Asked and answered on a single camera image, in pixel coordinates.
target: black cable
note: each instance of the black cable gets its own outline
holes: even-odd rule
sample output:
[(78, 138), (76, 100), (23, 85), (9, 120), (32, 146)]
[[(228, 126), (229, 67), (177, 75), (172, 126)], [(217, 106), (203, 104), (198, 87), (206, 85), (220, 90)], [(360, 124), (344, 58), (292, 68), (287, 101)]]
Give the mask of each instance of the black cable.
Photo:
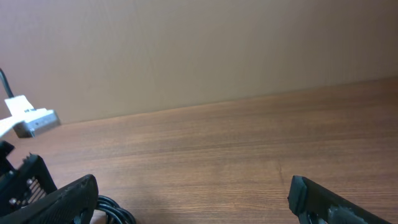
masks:
[(121, 208), (114, 200), (105, 196), (98, 196), (97, 210), (104, 211), (106, 214), (106, 224), (137, 224), (136, 219), (130, 212)]
[(111, 215), (117, 221), (118, 224), (123, 224), (122, 220), (120, 220), (120, 218), (115, 213), (109, 211), (108, 209), (99, 208), (99, 207), (97, 207), (96, 209), (105, 212), (107, 215)]
[(7, 92), (7, 95), (9, 98), (13, 98), (14, 94), (11, 91), (10, 85), (8, 84), (6, 74), (4, 74), (3, 70), (0, 68), (0, 79), (2, 81), (2, 85), (4, 86), (4, 89)]

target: wood grain surface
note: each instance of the wood grain surface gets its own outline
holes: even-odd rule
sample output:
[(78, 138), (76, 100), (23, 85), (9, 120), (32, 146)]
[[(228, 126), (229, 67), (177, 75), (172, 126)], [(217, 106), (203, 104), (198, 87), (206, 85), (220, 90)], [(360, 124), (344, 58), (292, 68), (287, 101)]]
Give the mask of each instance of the wood grain surface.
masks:
[[(398, 222), (398, 78), (61, 126), (9, 141), (58, 187), (94, 174), (140, 223), (298, 223), (293, 175)], [(93, 222), (104, 223), (103, 213)]]

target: black plastic object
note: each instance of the black plastic object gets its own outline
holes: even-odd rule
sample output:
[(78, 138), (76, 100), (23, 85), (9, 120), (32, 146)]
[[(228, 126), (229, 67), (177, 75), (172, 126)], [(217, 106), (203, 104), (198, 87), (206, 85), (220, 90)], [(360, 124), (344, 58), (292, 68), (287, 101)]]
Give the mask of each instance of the black plastic object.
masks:
[(389, 223), (306, 177), (293, 176), (288, 201), (301, 224)]
[(10, 214), (57, 190), (49, 170), (38, 155), (29, 155), (16, 170), (6, 156), (14, 148), (0, 144), (2, 175), (0, 178), (0, 217)]
[(8, 154), (14, 149), (12, 144), (9, 144), (6, 141), (0, 142), (0, 177), (7, 174), (8, 172), (14, 172), (15, 169), (7, 160)]
[(0, 223), (89, 224), (97, 199), (97, 182), (90, 174), (0, 218)]

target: coiled black cable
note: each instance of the coiled black cable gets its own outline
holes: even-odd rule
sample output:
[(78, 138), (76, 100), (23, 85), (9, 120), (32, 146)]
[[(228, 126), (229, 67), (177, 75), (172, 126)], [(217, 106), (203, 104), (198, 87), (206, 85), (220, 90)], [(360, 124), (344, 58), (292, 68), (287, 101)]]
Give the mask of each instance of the coiled black cable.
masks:
[(98, 196), (97, 210), (106, 213), (106, 224), (137, 224), (130, 212), (121, 208), (114, 200), (105, 196)]

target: beige wall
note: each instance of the beige wall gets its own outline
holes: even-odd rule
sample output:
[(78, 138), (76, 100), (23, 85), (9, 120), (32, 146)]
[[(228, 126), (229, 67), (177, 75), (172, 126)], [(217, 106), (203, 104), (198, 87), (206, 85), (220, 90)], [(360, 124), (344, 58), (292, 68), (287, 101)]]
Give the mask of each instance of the beige wall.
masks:
[(397, 0), (3, 0), (0, 66), (68, 123), (398, 75), (397, 24)]

